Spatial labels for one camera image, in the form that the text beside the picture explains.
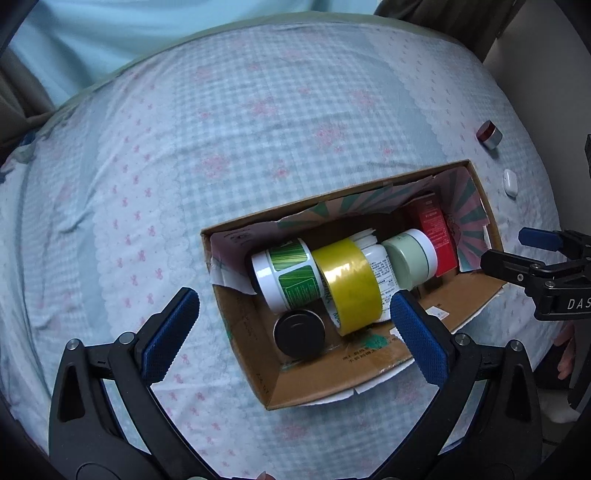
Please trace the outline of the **person's right hand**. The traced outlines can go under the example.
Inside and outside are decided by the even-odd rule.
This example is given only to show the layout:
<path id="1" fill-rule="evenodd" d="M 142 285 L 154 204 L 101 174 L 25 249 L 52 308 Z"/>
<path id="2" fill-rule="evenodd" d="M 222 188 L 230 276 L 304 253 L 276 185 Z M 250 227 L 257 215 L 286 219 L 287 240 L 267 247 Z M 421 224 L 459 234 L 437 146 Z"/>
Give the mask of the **person's right hand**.
<path id="1" fill-rule="evenodd" d="M 564 346 L 564 351 L 557 366 L 558 379 L 566 379 L 573 371 L 576 357 L 575 326 L 572 322 L 564 325 L 558 336 L 554 339 L 554 345 Z"/>

